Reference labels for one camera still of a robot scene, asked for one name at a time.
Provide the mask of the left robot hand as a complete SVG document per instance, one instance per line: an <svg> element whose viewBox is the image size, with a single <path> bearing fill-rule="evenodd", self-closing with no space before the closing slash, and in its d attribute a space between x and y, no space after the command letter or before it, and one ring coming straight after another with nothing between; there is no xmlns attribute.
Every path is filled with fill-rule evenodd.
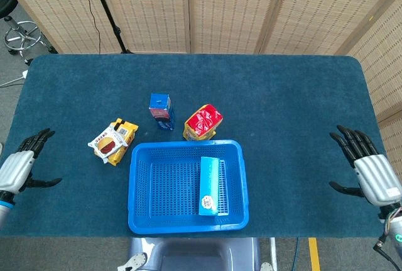
<svg viewBox="0 0 402 271"><path fill-rule="evenodd" d="M32 178L32 168L46 141L55 134L49 128L27 137L18 149L1 165L1 192L17 195L26 188L49 188L59 184L62 178L51 181Z"/></svg>

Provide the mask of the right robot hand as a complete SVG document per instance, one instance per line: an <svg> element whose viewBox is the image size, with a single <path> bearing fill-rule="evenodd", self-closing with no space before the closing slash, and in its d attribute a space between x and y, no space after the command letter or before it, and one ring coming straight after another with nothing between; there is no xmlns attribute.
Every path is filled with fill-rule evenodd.
<svg viewBox="0 0 402 271"><path fill-rule="evenodd" d="M387 157L378 152L364 132L337 125L340 134L331 133L357 176L358 187L345 187L334 181L329 185L341 194L365 198L377 207L401 201L401 183Z"/></svg>

